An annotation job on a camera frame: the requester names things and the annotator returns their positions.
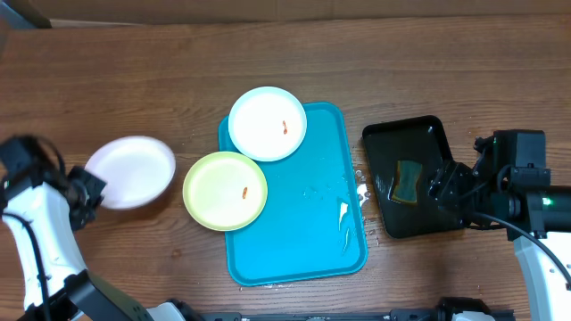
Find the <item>yellow-green plate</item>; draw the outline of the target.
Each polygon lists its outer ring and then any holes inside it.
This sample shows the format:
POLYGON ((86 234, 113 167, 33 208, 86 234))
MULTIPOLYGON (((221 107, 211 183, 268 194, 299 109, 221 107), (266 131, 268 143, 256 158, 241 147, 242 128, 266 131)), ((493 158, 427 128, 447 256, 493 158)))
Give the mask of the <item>yellow-green plate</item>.
POLYGON ((234 231, 251 224, 268 198, 261 168, 238 152, 214 152, 187 172, 183 200, 190 216, 215 231, 234 231))

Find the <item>light blue plate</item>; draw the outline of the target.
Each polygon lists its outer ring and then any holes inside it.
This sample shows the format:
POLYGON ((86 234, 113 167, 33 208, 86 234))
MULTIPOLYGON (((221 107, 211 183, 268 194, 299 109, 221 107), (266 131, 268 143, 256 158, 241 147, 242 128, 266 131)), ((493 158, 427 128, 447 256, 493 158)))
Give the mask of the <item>light blue plate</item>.
POLYGON ((241 95, 228 115, 228 133, 239 152, 255 161, 280 161, 301 145, 307 116, 285 89, 256 87, 241 95))

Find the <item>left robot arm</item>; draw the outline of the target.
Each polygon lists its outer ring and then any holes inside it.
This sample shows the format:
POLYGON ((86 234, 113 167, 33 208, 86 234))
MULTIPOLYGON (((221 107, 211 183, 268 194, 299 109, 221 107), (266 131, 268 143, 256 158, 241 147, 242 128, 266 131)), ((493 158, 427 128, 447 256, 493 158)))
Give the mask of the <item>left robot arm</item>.
POLYGON ((25 320, 194 320, 180 300, 146 308, 88 270, 74 233, 91 219, 103 199, 106 181, 75 167, 27 166, 10 169, 1 200, 25 278, 25 320))

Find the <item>white pink plate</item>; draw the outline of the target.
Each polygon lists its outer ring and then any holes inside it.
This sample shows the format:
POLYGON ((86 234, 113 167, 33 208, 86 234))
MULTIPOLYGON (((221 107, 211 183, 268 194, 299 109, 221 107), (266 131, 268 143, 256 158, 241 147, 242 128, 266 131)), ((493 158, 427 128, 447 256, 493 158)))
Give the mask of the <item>white pink plate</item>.
POLYGON ((102 179, 102 206, 132 210, 157 199, 176 173, 173 151, 150 136, 126 136, 109 142, 87 161, 85 170, 102 179))

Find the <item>green and yellow sponge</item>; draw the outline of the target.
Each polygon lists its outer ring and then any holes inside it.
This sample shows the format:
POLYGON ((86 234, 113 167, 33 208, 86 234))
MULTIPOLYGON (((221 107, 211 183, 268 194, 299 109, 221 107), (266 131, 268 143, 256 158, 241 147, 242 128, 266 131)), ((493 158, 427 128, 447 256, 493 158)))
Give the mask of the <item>green and yellow sponge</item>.
POLYGON ((418 183, 422 169, 422 165, 413 160, 397 161, 390 193, 393 202, 414 206, 418 204, 418 183))

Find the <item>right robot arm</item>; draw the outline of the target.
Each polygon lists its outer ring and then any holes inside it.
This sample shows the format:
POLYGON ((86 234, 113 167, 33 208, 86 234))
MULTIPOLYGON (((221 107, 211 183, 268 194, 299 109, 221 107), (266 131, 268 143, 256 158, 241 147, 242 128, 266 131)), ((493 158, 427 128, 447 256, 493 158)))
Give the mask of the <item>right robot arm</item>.
POLYGON ((447 160, 428 193, 460 226, 503 229, 525 279, 534 320, 570 318, 570 189, 553 185, 541 130, 478 137, 473 167, 447 160))

